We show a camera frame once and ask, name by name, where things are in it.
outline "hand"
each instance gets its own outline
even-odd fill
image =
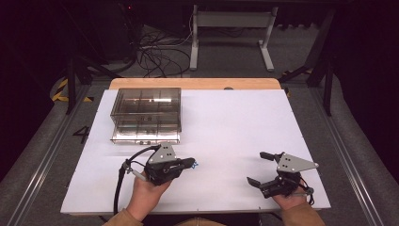
[[[160,186],[135,178],[133,185],[132,198],[126,207],[126,210],[137,220],[142,221],[150,211],[159,203],[162,194],[168,189],[172,181],[166,182]]]
[[[299,186],[296,189],[296,191],[294,191],[294,193],[305,194],[305,191],[302,189],[302,187]],[[288,197],[285,197],[283,195],[277,195],[273,196],[273,200],[279,205],[279,207],[281,207],[281,209],[288,210],[304,202],[307,202],[306,197],[307,196],[301,196],[301,195],[290,195]]]

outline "white tabletop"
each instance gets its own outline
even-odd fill
[[[112,214],[120,165],[147,146],[114,144],[110,113],[117,90],[106,90],[72,177],[61,213]],[[285,92],[270,90],[182,90],[181,143],[173,145],[179,158],[199,164],[185,169],[163,195],[153,214],[244,213],[279,209],[272,199],[247,183],[274,180],[277,163],[260,152],[282,153],[312,161]],[[137,160],[143,164],[152,152]],[[142,171],[139,165],[132,165]],[[313,187],[314,208],[329,208],[316,169],[302,172]],[[119,209],[132,194],[134,176],[125,175]]]

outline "sleeve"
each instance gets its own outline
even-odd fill
[[[133,216],[127,212],[126,209],[122,209],[114,217],[112,217],[103,226],[143,226],[143,224],[133,218]]]
[[[317,212],[311,208],[307,202],[291,209],[283,210],[281,216],[285,226],[326,225]]]

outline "transparent plastic box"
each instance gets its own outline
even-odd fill
[[[114,143],[180,142],[181,89],[120,89],[111,112]]]

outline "human hand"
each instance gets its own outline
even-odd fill
[[[168,189],[172,181],[168,181],[160,186],[155,186],[149,181],[135,178],[133,185],[132,198],[126,210],[137,220],[142,221],[150,211],[159,203],[162,194]]]
[[[290,196],[285,197],[284,195],[277,195],[273,196],[272,198],[283,210],[288,210],[304,202],[307,202],[307,196],[305,195],[305,191],[300,186]]]

